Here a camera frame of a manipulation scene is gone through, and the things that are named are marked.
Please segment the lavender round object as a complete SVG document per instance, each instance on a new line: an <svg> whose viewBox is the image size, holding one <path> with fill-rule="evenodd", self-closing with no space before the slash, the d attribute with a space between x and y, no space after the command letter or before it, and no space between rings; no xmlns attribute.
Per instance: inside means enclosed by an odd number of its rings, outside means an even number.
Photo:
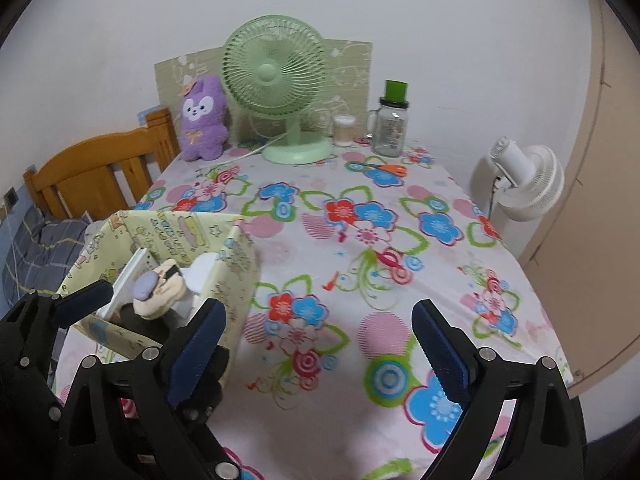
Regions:
<svg viewBox="0 0 640 480"><path fill-rule="evenodd" d="M135 300L146 301L151 298L160 277L153 270L142 273L134 282L132 296Z"/></svg>

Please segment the floral tablecloth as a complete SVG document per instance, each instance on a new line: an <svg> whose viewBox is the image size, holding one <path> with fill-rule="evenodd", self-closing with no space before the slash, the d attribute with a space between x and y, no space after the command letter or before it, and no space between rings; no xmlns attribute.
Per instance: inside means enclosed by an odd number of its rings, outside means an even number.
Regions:
<svg viewBox="0 0 640 480"><path fill-rule="evenodd" d="M351 162L405 166L398 178ZM134 210L232 214L259 278L209 425L245 479L416 479L461 411L411 329L428 298L507 360L570 368L525 273L425 148L174 160Z"/></svg>

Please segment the white standing fan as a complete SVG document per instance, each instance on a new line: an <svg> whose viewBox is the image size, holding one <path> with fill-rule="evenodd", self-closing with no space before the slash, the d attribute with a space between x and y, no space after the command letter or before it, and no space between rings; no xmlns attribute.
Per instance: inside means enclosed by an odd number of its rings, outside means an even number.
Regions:
<svg viewBox="0 0 640 480"><path fill-rule="evenodd" d="M471 197L491 216L495 209L506 221L541 219L560 200L564 168L551 148L521 148L507 136L492 144L476 165L469 183Z"/></svg>

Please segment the cotton swab container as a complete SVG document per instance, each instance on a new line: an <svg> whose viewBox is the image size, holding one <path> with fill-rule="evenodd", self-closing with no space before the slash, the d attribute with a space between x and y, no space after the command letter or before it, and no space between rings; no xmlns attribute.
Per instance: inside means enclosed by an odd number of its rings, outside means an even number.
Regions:
<svg viewBox="0 0 640 480"><path fill-rule="evenodd" d="M349 114L334 115L332 119L333 143L341 148L351 146L356 134L357 119Z"/></svg>

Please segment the plaid grey pillow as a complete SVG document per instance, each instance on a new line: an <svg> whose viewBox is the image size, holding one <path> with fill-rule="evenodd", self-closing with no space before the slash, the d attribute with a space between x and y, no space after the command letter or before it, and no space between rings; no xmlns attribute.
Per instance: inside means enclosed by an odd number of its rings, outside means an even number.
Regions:
<svg viewBox="0 0 640 480"><path fill-rule="evenodd" d="M84 220L55 220L36 206L1 228L1 314L23 296L56 293L85 246Z"/></svg>

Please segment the purple plush toy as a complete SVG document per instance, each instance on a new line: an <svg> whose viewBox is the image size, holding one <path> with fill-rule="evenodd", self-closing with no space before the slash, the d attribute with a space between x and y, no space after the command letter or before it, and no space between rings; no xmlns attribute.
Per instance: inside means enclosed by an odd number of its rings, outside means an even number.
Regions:
<svg viewBox="0 0 640 480"><path fill-rule="evenodd" d="M186 162L215 160L229 137L227 97L219 76L194 80L182 90L181 156Z"/></svg>

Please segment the beige door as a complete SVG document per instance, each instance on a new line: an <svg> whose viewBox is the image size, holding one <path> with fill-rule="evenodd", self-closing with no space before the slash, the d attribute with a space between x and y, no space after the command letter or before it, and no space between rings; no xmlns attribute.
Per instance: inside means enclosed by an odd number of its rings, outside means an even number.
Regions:
<svg viewBox="0 0 640 480"><path fill-rule="evenodd" d="M566 188L521 258L577 396L639 351L639 52L588 0L591 65Z"/></svg>

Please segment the white remote control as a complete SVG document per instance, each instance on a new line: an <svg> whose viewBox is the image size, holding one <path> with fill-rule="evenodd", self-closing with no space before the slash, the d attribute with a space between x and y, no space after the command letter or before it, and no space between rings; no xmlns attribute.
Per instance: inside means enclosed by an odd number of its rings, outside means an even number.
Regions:
<svg viewBox="0 0 640 480"><path fill-rule="evenodd" d="M134 282L156 266L155 259L146 248L139 248L129 259L113 284L111 301L96 311L98 318L109 321L124 304L134 300Z"/></svg>

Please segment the white 45W charger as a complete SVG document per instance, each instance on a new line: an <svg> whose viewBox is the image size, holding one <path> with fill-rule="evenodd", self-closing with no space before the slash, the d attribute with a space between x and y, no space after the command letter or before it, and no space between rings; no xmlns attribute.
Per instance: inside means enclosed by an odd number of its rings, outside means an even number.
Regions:
<svg viewBox="0 0 640 480"><path fill-rule="evenodd" d="M190 321L205 297L205 285L215 269L218 261L216 252L204 252L197 256L190 266L180 268L186 291L171 307L182 324Z"/></svg>

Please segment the glass jar green lid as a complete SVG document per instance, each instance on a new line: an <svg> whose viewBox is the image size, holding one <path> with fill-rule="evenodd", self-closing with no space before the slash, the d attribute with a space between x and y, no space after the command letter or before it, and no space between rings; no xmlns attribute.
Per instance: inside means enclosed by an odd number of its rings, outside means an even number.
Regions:
<svg viewBox="0 0 640 480"><path fill-rule="evenodd" d="M378 108L368 111L367 137L375 154L397 158L404 150L408 129L408 84L386 80Z"/></svg>

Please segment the wooden bed headboard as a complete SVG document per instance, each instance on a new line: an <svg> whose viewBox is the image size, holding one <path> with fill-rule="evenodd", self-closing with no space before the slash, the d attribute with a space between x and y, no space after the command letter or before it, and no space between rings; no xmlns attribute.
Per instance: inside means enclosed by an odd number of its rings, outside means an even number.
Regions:
<svg viewBox="0 0 640 480"><path fill-rule="evenodd" d="M152 185L149 163L165 170L178 151L170 111L160 108L145 115L143 127L69 146L40 169L27 170L24 181L34 203L58 220L78 219L85 212L103 220L128 208L117 170L134 200L141 200Z"/></svg>

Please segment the orange handled scissors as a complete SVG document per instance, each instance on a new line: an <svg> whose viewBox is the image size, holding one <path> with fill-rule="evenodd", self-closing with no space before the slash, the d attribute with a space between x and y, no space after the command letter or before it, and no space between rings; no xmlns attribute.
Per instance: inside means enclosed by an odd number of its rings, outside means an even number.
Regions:
<svg viewBox="0 0 640 480"><path fill-rule="evenodd" d="M407 168L401 165L389 165L389 164L375 165L375 164L368 164L367 162L351 162L350 168L352 168L353 170L362 170L362 171L366 171L368 169L377 169L377 170L385 171L388 174L393 174L398 178L404 178L408 174Z"/></svg>

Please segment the black round object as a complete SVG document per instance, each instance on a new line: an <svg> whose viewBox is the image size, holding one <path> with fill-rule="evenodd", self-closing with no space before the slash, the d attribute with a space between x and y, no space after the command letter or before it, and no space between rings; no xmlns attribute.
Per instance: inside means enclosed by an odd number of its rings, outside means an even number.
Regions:
<svg viewBox="0 0 640 480"><path fill-rule="evenodd" d="M158 344L164 344L168 341L171 333L171 329L163 318L153 318L152 320L142 318L134 310L132 302L121 306L111 316L110 321L119 328L122 336L129 341L149 339Z"/></svg>

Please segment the yellow patterned storage box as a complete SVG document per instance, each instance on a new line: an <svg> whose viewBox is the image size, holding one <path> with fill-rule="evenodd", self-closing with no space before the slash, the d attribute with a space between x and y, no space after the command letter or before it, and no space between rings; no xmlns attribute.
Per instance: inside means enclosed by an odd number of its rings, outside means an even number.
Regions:
<svg viewBox="0 0 640 480"><path fill-rule="evenodd" d="M204 252L218 254L198 309L208 298L224 305L227 323L219 343L230 356L235 356L259 278L255 247L241 230L239 218L210 212L117 211L80 252L58 293L67 296L99 280L113 286L139 248L151 253L156 262L153 269L168 259L184 268ZM172 309L162 318L171 329L170 334L192 320L182 324ZM55 372L54 393L60 398L68 395L79 363L88 353L111 363L132 360L145 348L159 346L149 339L127 340L115 324L93 312L72 325L66 335Z"/></svg>

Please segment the green desk fan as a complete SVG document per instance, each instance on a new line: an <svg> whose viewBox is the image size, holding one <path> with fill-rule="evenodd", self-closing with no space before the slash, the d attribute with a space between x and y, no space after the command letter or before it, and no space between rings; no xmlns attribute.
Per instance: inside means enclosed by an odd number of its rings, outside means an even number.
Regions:
<svg viewBox="0 0 640 480"><path fill-rule="evenodd" d="M323 133L302 126L326 81L326 43L317 29L285 15L253 18L224 44L220 76L227 96L248 116L284 123L262 148L265 160L303 165L331 154Z"/></svg>

